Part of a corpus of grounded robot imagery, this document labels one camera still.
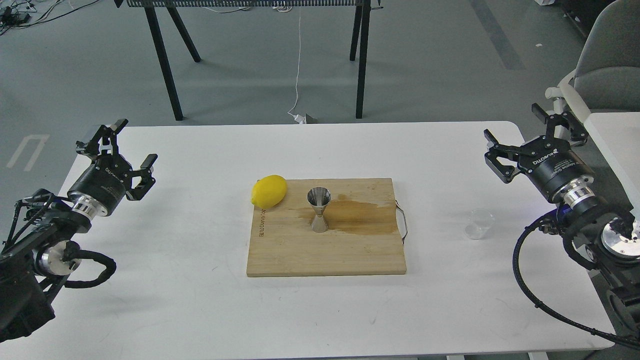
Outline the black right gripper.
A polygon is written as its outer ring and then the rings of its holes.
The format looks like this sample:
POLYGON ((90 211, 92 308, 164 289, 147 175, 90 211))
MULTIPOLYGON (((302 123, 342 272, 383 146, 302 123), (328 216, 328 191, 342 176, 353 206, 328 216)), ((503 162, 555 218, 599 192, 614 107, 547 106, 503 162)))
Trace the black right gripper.
POLYGON ((589 133, 571 112, 549 114, 537 103, 531 105, 531 112, 546 126, 545 135, 522 146, 503 145, 485 129, 484 159, 503 183, 524 173, 547 202, 559 203, 562 197, 558 192, 565 185, 576 179, 594 181, 594 171, 571 149, 585 145, 589 133), (515 162, 516 166, 502 164, 499 158, 515 162))

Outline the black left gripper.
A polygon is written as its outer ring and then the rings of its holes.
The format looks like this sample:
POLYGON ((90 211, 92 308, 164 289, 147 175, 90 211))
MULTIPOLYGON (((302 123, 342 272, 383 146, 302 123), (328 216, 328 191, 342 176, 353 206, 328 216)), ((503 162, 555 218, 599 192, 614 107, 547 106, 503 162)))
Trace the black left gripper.
POLYGON ((67 191, 69 199, 89 196, 100 203, 105 216, 110 216, 125 196, 129 201, 142 200, 155 185, 157 153, 149 153, 138 170, 119 153, 117 135, 127 124, 128 119, 123 118, 112 125, 100 125, 93 135, 76 141, 76 153, 89 157, 91 164, 67 191))

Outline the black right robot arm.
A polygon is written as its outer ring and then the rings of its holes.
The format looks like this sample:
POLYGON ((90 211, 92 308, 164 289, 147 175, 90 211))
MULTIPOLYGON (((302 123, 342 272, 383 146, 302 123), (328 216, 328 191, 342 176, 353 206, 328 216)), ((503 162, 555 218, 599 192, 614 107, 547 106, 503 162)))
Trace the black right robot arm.
POLYGON ((591 189, 594 171, 573 147, 585 145, 589 133, 570 112, 548 114, 538 104, 531 111, 546 127, 543 135, 520 146, 503 145, 489 131, 484 155, 487 166, 504 182, 525 174, 545 200, 556 206, 526 226, 516 241, 512 271, 521 291, 547 315, 620 346, 639 348, 639 221, 591 189), (598 271, 608 284, 606 298, 617 319, 630 331, 615 335, 583 325, 551 309, 526 285, 521 274, 521 249, 539 230, 558 235, 567 255, 587 271, 598 271))

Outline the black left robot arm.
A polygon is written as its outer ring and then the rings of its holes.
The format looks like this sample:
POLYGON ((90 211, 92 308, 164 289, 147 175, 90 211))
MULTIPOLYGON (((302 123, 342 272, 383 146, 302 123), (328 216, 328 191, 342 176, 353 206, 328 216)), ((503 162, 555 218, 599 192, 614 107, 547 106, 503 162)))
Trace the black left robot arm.
POLYGON ((135 170, 119 152, 117 136, 127 124, 101 125, 77 142, 77 153, 91 163, 67 196, 39 189, 14 204, 1 250, 1 341, 28 337, 54 319, 51 304, 62 288, 91 289, 114 275, 112 258, 83 250, 73 235, 87 233, 95 217, 111 215, 123 198, 139 201, 156 182, 155 153, 135 170))

